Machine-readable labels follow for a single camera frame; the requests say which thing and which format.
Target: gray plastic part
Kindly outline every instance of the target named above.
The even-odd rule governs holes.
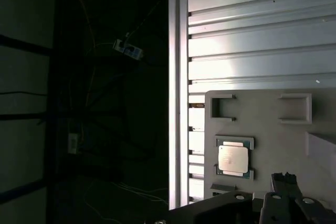
[[[220,116],[219,114],[219,107],[220,107],[220,100],[221,99],[236,99],[235,95],[233,94],[221,94],[212,97],[211,99],[211,118],[216,120],[220,120],[221,122],[233,122],[236,120],[234,117],[226,117]]]
[[[311,94],[284,93],[284,94],[281,94],[280,99],[304,99],[306,103],[305,119],[303,120],[280,119],[280,123],[284,123],[284,124],[311,124],[312,123]]]
[[[312,124],[281,124],[279,118],[305,115],[305,103],[300,99],[279,99],[284,93],[311,94]],[[211,118],[210,100],[223,94],[235,94],[233,102],[223,101],[224,115],[238,120],[223,123]],[[329,204],[336,202],[336,183],[330,172],[306,155],[306,132],[316,132],[336,139],[336,89],[298,90],[227,90],[210,91],[205,96],[204,134],[204,198],[212,197],[212,184],[237,186],[253,193],[271,191],[272,173],[295,174],[302,193]],[[216,136],[253,137],[254,149],[249,162],[254,179],[216,174],[218,146]]]
[[[336,182],[336,141],[319,134],[306,133],[306,155],[327,171]]]

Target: black cable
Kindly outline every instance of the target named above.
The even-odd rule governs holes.
[[[30,94],[30,95],[36,95],[38,97],[47,96],[47,94],[39,94],[39,93],[32,93],[32,92],[26,92],[26,91],[0,92],[0,95],[6,95],[6,94]]]

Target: aluminum profile frame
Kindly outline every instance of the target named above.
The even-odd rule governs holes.
[[[169,0],[169,209],[189,204],[188,0]]]

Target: rectangular slot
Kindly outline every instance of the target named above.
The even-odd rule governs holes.
[[[220,98],[211,99],[211,117],[225,119],[228,121],[236,120],[234,114],[238,104],[235,104],[235,96],[232,94]]]

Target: dark background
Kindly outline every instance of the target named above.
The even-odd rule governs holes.
[[[65,73],[65,83],[71,80],[72,107],[81,109],[84,106],[85,90],[90,86],[93,65],[96,65],[91,89],[97,92],[89,95],[88,103],[107,89],[92,110],[122,109],[127,121],[114,116],[96,118],[112,129],[111,132],[91,122],[82,124],[83,153],[80,158],[76,157],[74,169],[94,165],[93,170],[102,167],[102,172],[93,176],[93,171],[87,171],[86,176],[76,176],[57,187],[58,223],[113,223],[103,220],[85,200],[104,218],[121,223],[143,223],[147,216],[167,209],[167,205],[120,189],[113,183],[122,182],[143,190],[166,188],[150,194],[168,200],[167,0],[162,0],[150,16],[147,16],[149,11],[159,0],[82,0],[90,25],[79,0],[62,1],[61,57],[65,63],[61,72]],[[123,39],[145,18],[128,41],[143,49],[145,58],[141,62],[115,52],[113,45],[100,45]],[[96,53],[90,50],[89,26],[97,45]],[[61,106],[64,108],[69,106],[68,97],[69,91],[63,91]],[[59,136],[64,139],[62,135],[64,131],[66,134],[68,122],[59,123]],[[69,125],[71,132],[81,133],[81,122],[71,120]],[[129,140],[148,152],[144,155],[128,144]],[[59,143],[60,166],[67,162],[73,164],[73,160],[64,159],[62,147],[66,146]]]
[[[148,194],[168,200],[167,0],[148,17],[159,0],[81,1],[89,22],[80,0],[0,0],[0,34],[51,48],[56,18],[58,109],[82,112],[104,94],[91,110],[113,115],[58,120],[57,146],[50,153],[56,153],[57,172],[70,176],[55,188],[55,223],[143,223],[166,210],[166,203],[124,188],[164,188]],[[116,39],[142,22],[128,41],[143,49],[141,61],[113,50]],[[48,93],[49,57],[8,47],[0,47],[0,55],[0,92]],[[0,104],[0,114],[37,113],[46,111],[47,98],[0,95]],[[45,128],[40,120],[0,122],[0,193],[37,181],[48,170]],[[79,134],[81,154],[67,154],[68,133]],[[45,223],[46,195],[41,189],[1,205],[0,222]]]

